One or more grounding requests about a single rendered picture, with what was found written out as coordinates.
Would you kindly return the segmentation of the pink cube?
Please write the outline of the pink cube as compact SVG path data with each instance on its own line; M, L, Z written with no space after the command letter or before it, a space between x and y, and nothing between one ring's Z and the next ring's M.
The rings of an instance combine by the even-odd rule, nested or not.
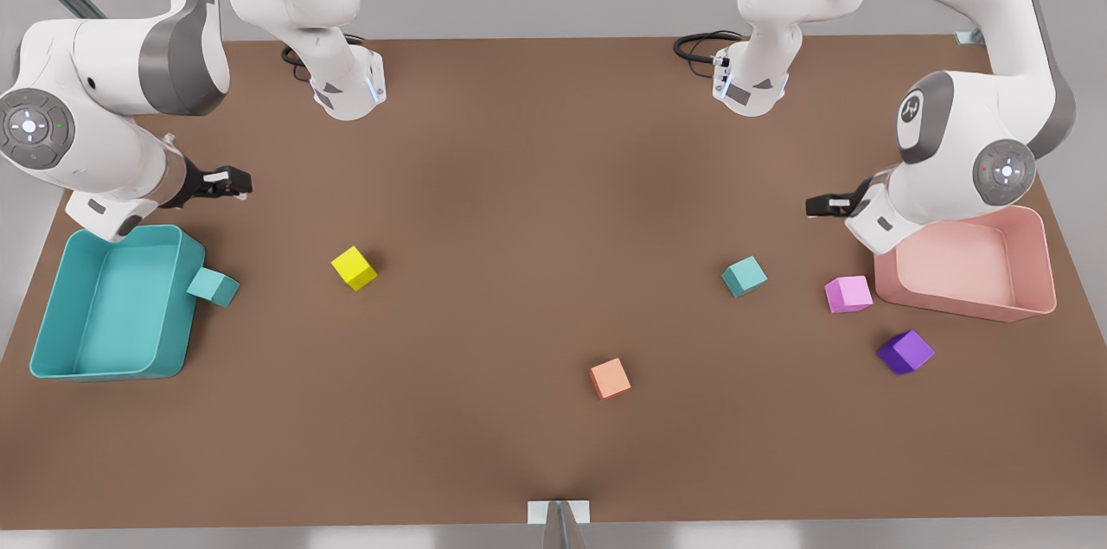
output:
M873 293L865 276L834 278L829 284L825 284L825 294L834 314L862 311L873 305Z

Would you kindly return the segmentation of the teal blue cube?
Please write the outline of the teal blue cube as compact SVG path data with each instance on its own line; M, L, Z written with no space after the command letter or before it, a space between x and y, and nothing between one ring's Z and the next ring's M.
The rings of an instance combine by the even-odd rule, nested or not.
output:
M767 276L762 269L762 265L754 256L743 258L730 265L722 273L723 282L726 284L732 297L742 297L751 293L751 290L759 288L767 281Z
M239 288L239 282L234 278L208 268L201 268L193 277L187 292L193 297L226 308L232 302Z

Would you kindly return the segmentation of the pink tray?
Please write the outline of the pink tray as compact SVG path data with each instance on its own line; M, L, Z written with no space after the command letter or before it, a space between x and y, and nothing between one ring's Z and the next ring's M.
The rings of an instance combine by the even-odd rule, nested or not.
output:
M1057 305L1043 219L1011 206L940 221L875 256L875 293L888 303L1016 322Z

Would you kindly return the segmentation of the teal tray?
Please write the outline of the teal tray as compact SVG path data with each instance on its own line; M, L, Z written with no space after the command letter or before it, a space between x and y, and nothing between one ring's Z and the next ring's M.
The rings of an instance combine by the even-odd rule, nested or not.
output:
M38 379L162 379L185 363L205 246L174 225L68 238L30 360Z

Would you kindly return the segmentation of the yellow cube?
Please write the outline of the yellow cube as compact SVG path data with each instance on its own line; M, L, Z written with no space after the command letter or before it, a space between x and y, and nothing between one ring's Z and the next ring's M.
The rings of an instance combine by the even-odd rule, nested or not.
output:
M377 270L360 253L356 246L350 246L343 253L339 253L331 260L331 265L351 290L363 289L379 277Z

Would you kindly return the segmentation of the purple cube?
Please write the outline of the purple cube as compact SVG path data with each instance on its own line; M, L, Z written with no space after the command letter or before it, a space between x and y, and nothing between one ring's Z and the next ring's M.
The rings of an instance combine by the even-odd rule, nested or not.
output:
M909 329L909 331L886 341L875 354L893 374L909 374L915 372L918 367L922 367L930 358L937 354L937 351L930 348L914 329Z

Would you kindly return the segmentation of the orange cube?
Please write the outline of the orange cube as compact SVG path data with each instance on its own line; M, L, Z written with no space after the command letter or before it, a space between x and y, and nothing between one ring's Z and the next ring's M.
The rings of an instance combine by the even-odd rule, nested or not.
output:
M631 389L630 380L625 376L624 364L619 358L590 367L589 375L600 400L612 398Z

